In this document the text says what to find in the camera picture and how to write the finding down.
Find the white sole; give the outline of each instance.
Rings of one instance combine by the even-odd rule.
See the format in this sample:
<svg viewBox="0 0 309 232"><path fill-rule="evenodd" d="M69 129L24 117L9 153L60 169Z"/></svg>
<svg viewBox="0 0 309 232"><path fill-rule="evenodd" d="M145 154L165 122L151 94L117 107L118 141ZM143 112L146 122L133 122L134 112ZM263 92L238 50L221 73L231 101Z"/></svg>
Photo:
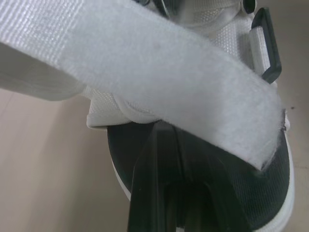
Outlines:
<svg viewBox="0 0 309 232"><path fill-rule="evenodd" d="M293 211L294 198L295 198L294 167L293 167L292 153L291 153L289 142L287 140L286 133L285 133L285 140L286 140L286 144L288 147L289 163L290 163L290 180L289 180L288 192L286 194L284 203L281 209L279 210L279 212L277 213L277 215L268 224L259 228L258 230L255 230L256 232L281 232L285 228L286 224L288 223L291 217L292 211ZM118 172L116 171L114 163L112 163L112 166L114 168L117 180L121 188L125 192L127 198L130 200L131 193L129 192L129 190L126 188L126 186L122 182Z"/></svg>

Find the beige floor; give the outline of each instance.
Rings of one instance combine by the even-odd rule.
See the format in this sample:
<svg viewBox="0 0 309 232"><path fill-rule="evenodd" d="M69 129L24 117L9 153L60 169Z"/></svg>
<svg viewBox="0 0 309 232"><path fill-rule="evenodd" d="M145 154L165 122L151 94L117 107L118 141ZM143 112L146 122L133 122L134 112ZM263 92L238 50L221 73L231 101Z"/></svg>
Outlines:
<svg viewBox="0 0 309 232"><path fill-rule="evenodd" d="M309 226L309 2L271 8L283 64L279 91L292 124L296 199L287 232ZM89 101L47 102L0 90L0 231L124 232L129 202L105 131L85 125Z"/></svg>

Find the shoe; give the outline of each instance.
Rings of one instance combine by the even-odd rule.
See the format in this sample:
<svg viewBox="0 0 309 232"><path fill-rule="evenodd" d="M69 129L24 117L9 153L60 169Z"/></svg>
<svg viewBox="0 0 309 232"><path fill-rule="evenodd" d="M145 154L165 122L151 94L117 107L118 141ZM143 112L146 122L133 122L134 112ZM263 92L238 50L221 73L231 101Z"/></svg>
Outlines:
<svg viewBox="0 0 309 232"><path fill-rule="evenodd" d="M187 9L177 1L144 4L208 37L276 89L281 65L268 9L254 17L255 1L191 1ZM134 121L158 120L125 105ZM278 149L262 170L162 121L109 126L113 167L131 200L128 231L282 231L295 197L285 113L282 120Z"/></svg>

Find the black plastic buckle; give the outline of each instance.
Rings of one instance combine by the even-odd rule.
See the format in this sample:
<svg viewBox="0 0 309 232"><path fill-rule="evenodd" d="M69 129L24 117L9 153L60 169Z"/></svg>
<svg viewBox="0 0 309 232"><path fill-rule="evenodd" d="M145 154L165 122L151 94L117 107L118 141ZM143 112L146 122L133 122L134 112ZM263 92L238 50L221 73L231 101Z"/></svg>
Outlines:
<svg viewBox="0 0 309 232"><path fill-rule="evenodd" d="M271 84L280 76L282 67L272 20L267 7L261 8L253 19L251 28L253 29L259 26L263 27L270 61L270 67L263 73L262 78Z"/></svg>

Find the white webbing strap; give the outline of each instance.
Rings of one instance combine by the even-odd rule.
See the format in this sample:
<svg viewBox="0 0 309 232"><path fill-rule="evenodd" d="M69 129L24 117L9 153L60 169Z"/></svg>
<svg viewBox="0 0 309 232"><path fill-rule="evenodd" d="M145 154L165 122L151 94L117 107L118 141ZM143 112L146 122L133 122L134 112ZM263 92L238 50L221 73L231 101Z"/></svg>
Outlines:
<svg viewBox="0 0 309 232"><path fill-rule="evenodd" d="M270 61L262 27L256 27L249 32L250 46L253 55L255 72L262 74L270 67Z"/></svg>
<svg viewBox="0 0 309 232"><path fill-rule="evenodd" d="M4 1L0 42L258 169L277 148L275 91L221 49L131 0Z"/></svg>

